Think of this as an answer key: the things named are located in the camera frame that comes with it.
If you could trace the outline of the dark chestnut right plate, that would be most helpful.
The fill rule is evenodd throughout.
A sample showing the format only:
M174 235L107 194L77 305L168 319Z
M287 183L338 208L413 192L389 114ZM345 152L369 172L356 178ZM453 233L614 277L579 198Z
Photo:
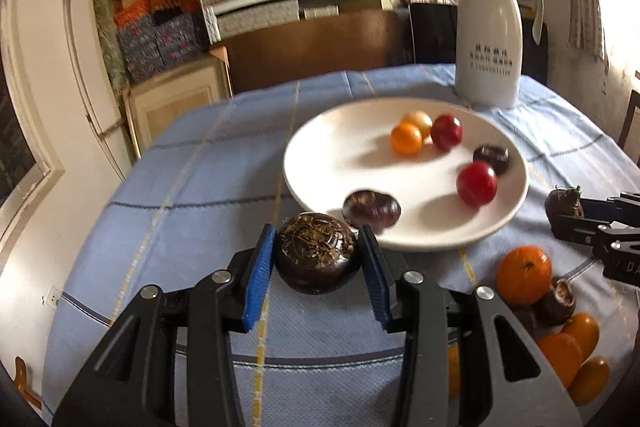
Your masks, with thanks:
M483 144L474 150L473 160L486 162L494 170L496 176L502 176L510 167L511 156L505 147Z

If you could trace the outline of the red cherry tomato front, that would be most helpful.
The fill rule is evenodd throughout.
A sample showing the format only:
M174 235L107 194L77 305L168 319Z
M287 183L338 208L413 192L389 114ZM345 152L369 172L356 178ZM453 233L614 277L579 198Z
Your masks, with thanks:
M488 205L498 191L498 179L494 169L486 161L471 162L458 174L457 193L462 202L473 208Z

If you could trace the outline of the red cherry tomato back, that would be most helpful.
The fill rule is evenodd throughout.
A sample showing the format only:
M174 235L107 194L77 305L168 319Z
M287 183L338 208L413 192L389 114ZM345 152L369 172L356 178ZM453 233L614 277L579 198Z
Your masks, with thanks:
M451 114L442 114L433 121L431 139L443 152L448 152L462 142L463 129L460 120Z

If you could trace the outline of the window with white frame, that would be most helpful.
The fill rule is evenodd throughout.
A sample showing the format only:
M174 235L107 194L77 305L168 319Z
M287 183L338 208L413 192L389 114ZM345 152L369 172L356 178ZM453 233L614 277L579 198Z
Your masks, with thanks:
M14 113L35 159L1 206L1 262L6 263L29 219L65 169L44 127L26 74L17 28L17 0L1 0L2 72Z

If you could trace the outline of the brown wooden board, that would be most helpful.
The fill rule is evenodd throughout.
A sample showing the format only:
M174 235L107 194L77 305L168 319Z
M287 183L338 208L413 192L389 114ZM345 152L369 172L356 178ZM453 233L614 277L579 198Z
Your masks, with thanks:
M412 61L405 10L299 20L236 35L221 45L228 53L234 94L329 72L360 72Z

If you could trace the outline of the white round plate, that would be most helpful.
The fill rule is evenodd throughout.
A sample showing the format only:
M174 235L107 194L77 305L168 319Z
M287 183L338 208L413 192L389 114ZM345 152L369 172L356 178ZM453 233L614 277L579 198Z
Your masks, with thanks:
M412 110L456 116L461 144L448 153L425 144L414 156L396 154L390 132ZM496 197L474 209L458 196L456 180L483 144L505 147L511 161L499 176ZM378 234L378 243L395 251L448 251L476 243L511 221L528 191L524 158L502 130L479 113L428 98L370 98L327 110L288 141L283 167L288 189L309 211L341 216L344 200L358 190L393 196L400 217Z

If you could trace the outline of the wooden chair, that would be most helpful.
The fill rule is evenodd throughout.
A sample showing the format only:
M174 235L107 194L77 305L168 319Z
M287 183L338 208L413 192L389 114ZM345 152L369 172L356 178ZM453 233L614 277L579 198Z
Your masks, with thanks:
M631 130L632 122L634 121L634 115L640 108L640 93L637 90L632 90L627 105L626 116L623 122L622 130L620 130L620 136L617 140L618 147L623 150L625 147L628 136Z

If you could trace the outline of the orange kumquat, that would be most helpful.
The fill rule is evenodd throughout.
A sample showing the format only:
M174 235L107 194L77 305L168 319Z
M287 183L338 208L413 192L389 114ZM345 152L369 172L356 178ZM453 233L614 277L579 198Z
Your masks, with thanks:
M600 339L599 324L591 314L585 312L575 313L564 324L561 332L576 340L584 361L592 355Z
M611 369L606 358L593 357L585 361L567 389L576 407L596 399L608 384L610 375Z
M582 366L582 349L577 340L565 333L544 336L537 346L546 357L564 388L570 387Z

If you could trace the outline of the white thermos jug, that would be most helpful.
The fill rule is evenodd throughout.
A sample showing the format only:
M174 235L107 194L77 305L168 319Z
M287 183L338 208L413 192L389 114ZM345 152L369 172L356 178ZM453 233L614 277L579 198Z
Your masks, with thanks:
M540 43L544 0L534 0L532 36ZM454 91L472 105L518 101L523 25L518 0L459 0Z

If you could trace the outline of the brown chestnut on cloth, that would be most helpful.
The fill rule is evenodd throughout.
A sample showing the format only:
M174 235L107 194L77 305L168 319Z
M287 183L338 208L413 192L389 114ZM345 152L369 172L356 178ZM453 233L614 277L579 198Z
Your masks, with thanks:
M567 279L553 279L548 291L534 304L539 324L554 327L563 325L572 317L576 300L572 285Z

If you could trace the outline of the dark chestnut front plate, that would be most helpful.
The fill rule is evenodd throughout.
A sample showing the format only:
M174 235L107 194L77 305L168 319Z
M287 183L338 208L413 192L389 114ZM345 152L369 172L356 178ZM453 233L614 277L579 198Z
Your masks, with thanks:
M390 194L359 190L346 197L342 215L354 228L369 225L374 231L379 232L396 225L401 215L401 207Z

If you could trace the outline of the dark brown water chestnut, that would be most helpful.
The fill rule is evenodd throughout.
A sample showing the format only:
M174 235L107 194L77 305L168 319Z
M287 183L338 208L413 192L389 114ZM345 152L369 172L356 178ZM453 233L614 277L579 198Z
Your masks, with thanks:
M283 223L273 262L288 286L307 295L336 291L361 267L356 234L344 221L318 212Z

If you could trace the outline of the large orange tangerine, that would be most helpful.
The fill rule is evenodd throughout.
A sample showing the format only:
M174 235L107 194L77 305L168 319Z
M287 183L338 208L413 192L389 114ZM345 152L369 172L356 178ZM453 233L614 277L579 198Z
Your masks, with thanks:
M533 306L548 291L551 281L551 260L537 246L515 248L498 264L498 294L510 306Z

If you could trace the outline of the red cherry tomato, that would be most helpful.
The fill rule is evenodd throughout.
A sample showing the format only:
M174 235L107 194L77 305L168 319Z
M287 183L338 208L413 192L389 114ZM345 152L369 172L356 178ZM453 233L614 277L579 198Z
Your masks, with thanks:
M431 139L443 152L448 152L462 142L463 129L460 120L451 114L442 114L433 121Z
M458 174L457 193L462 202L473 208L488 205L498 191L498 179L494 169L486 161L471 162Z

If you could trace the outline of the dark chestnut plate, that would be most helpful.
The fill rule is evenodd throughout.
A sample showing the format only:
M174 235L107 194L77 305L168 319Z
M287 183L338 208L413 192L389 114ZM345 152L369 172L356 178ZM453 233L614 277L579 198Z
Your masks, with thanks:
M374 231L379 232L396 225L401 215L401 207L390 194L359 190L346 197L342 215L354 228L369 225Z
M510 167L511 156L505 147L483 144L474 150L473 160L486 162L494 170L496 176L502 176Z

